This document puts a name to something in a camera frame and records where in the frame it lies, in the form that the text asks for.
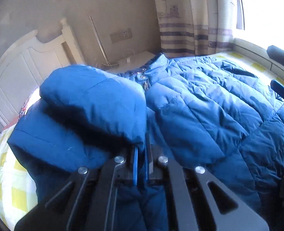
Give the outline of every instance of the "blue down jacket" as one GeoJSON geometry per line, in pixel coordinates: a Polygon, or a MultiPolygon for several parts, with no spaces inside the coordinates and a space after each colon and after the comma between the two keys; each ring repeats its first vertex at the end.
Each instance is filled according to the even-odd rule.
{"type": "MultiPolygon", "coordinates": [[[[118,76],[73,65],[55,70],[40,95],[8,140],[39,201],[70,172],[102,166],[120,146],[142,153],[148,131],[167,156],[206,167],[269,223],[275,216],[284,102],[236,64],[161,54],[118,76]]],[[[167,230],[166,219],[161,187],[120,189],[115,230],[167,230]]]]}

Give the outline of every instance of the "bedpost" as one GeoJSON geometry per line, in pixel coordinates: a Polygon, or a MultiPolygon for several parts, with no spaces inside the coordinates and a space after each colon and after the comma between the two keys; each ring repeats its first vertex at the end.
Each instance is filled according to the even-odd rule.
{"type": "Polygon", "coordinates": [[[74,32],[72,31],[72,28],[69,26],[67,19],[62,18],[60,21],[62,25],[62,33],[64,36],[64,39],[66,43],[69,46],[69,49],[72,52],[72,55],[77,62],[77,64],[85,64],[85,60],[82,54],[82,51],[77,43],[77,40],[75,38],[74,32]]]}

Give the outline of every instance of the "striped curtain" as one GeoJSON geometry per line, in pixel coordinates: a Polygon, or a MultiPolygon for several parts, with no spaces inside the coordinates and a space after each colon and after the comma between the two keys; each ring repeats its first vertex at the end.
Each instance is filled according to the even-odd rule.
{"type": "Polygon", "coordinates": [[[237,0],[155,0],[161,48],[169,57],[231,50],[237,0]]]}

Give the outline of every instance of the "mattress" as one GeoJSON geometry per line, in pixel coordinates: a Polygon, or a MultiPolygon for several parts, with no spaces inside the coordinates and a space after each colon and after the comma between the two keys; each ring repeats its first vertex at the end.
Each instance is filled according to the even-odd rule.
{"type": "MultiPolygon", "coordinates": [[[[284,85],[281,78],[237,52],[223,52],[211,57],[233,61],[258,76],[265,84],[270,85],[270,81],[276,79],[284,85]]],[[[23,107],[25,111],[38,100],[38,96],[37,92],[29,98],[23,107]]],[[[0,137],[0,217],[11,230],[14,230],[17,221],[37,204],[35,183],[7,144],[14,127],[15,125],[4,130],[0,137]]]]}

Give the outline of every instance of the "bedpost finial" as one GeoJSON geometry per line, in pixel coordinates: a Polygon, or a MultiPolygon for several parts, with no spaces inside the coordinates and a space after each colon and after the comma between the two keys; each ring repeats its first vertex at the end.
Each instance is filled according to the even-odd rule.
{"type": "Polygon", "coordinates": [[[62,24],[62,27],[67,27],[68,26],[68,23],[67,23],[67,19],[66,18],[62,18],[60,23],[62,24]]]}

